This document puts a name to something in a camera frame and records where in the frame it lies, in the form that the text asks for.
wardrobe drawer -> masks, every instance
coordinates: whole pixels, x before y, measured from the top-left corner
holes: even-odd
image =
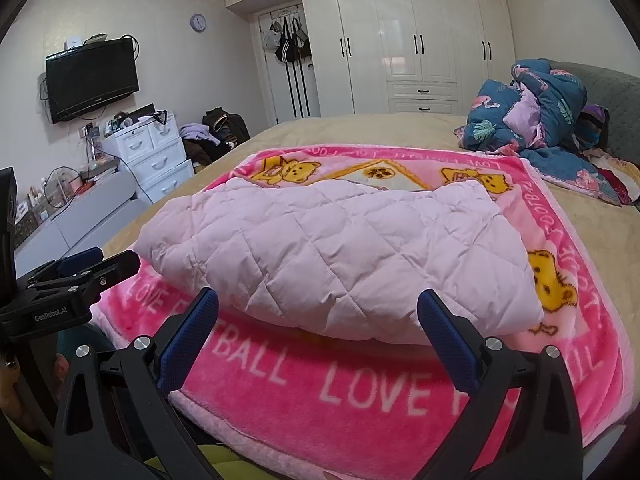
[[[118,137],[120,156],[126,162],[145,156],[154,149],[147,126],[131,130]]]
[[[450,83],[387,83],[389,99],[458,100],[458,86]]]
[[[162,124],[159,121],[152,121],[149,123],[148,128],[155,148],[159,148],[178,138],[178,125],[175,122],[175,116],[173,114],[167,114],[166,124]]]
[[[190,160],[185,160],[177,168],[169,171],[166,176],[162,176],[159,180],[154,180],[150,183],[150,187],[146,190],[146,194],[155,204],[159,200],[162,200],[168,194],[174,192],[183,183],[189,180],[193,173],[193,166]]]
[[[389,101],[389,110],[391,113],[417,113],[417,114],[449,114],[456,113],[457,104],[454,102],[446,101],[427,101],[427,100],[415,100],[415,101],[401,101],[391,100]]]
[[[150,157],[131,167],[140,186],[146,189],[151,181],[167,171],[172,170],[187,158],[180,139],[159,150]]]

beige bed sheet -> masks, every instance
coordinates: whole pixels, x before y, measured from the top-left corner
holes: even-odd
[[[196,193],[260,150],[323,142],[458,150],[452,131],[465,123],[466,119],[458,116],[385,114],[280,124],[242,144],[145,211],[104,247],[105,256],[129,247],[140,228],[166,200]],[[640,212],[632,206],[612,206],[553,184],[549,187],[587,247],[631,339],[636,358],[634,397],[637,399],[640,395]]]

blue gripper pad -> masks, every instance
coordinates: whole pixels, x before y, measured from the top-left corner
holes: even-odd
[[[58,273],[60,276],[73,276],[78,272],[82,272],[88,267],[99,264],[102,261],[102,251],[98,247],[92,247],[82,251],[81,253],[68,256],[60,260],[58,264]]]
[[[203,288],[160,356],[156,385],[164,396],[182,387],[217,320],[218,295],[208,287]]]
[[[469,395],[480,387],[478,358],[456,327],[456,316],[450,313],[433,289],[424,290],[418,297],[418,321],[433,349],[459,392]],[[465,318],[459,322],[471,323]]]

gray upholstered headboard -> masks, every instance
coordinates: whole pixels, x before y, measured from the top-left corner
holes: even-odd
[[[582,79],[588,102],[609,109],[607,151],[640,166],[640,78],[599,66],[548,61],[551,68]]]

television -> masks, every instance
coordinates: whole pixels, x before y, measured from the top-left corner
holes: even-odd
[[[140,90],[133,40],[101,41],[46,59],[51,121],[70,121]]]

